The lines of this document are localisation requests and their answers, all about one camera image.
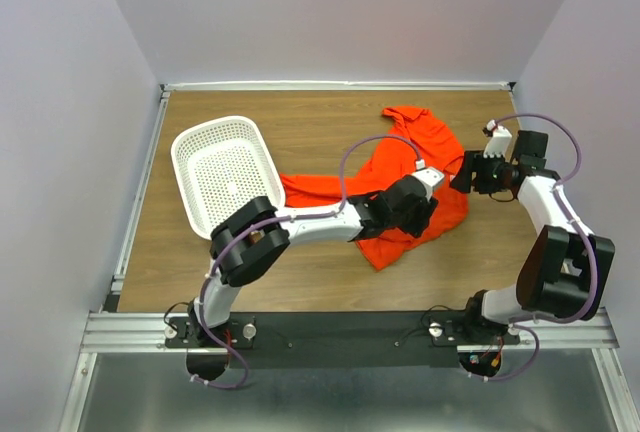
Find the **orange t shirt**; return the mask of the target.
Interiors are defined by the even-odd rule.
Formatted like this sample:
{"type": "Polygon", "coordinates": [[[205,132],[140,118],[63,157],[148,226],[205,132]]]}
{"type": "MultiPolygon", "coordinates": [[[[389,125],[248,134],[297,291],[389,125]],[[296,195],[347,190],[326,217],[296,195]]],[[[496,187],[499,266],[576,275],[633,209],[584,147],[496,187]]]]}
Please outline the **orange t shirt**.
{"type": "MultiPolygon", "coordinates": [[[[446,179],[435,192],[438,206],[422,236],[414,238],[399,229],[392,229],[377,238],[356,243],[362,255],[377,271],[396,262],[403,253],[453,230],[469,213],[467,196],[450,187],[450,181],[458,173],[464,155],[464,149],[453,131],[428,109],[397,106],[385,108],[382,114],[392,120],[389,133],[415,143],[425,163],[443,172],[446,179]]],[[[383,139],[357,174],[346,179],[347,192],[359,195],[385,189],[395,180],[413,172],[415,160],[415,152],[408,145],[393,138],[383,139]]],[[[340,199],[337,175],[282,174],[280,179],[288,206],[321,206],[340,199]]]]}

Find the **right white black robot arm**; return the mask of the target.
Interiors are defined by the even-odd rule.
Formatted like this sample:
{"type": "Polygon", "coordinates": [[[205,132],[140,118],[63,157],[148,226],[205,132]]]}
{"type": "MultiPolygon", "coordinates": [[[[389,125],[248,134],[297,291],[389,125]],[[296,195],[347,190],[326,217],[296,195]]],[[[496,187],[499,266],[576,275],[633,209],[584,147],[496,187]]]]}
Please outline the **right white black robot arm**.
{"type": "Polygon", "coordinates": [[[569,203],[564,183],[546,166],[548,136],[511,134],[489,123],[482,150],[467,151],[451,182],[461,193],[511,193],[526,210],[537,238],[514,285],[481,290],[468,299],[460,331],[480,344],[505,334],[509,324],[534,318],[557,324],[589,321],[597,313],[615,254],[569,203]]]}

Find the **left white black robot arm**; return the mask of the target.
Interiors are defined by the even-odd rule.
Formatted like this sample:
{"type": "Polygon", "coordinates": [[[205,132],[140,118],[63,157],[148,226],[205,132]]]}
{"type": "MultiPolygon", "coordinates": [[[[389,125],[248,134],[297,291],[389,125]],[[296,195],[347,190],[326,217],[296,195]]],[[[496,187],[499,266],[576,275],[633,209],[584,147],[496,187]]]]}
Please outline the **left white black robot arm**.
{"type": "Polygon", "coordinates": [[[445,176],[423,168],[385,190],[348,196],[336,204],[276,208],[260,196],[211,232],[211,266],[189,306],[187,334],[201,347],[225,346],[221,326],[240,289],[266,274],[283,252],[315,242],[374,239],[397,229],[414,238],[428,228],[445,176]]]}

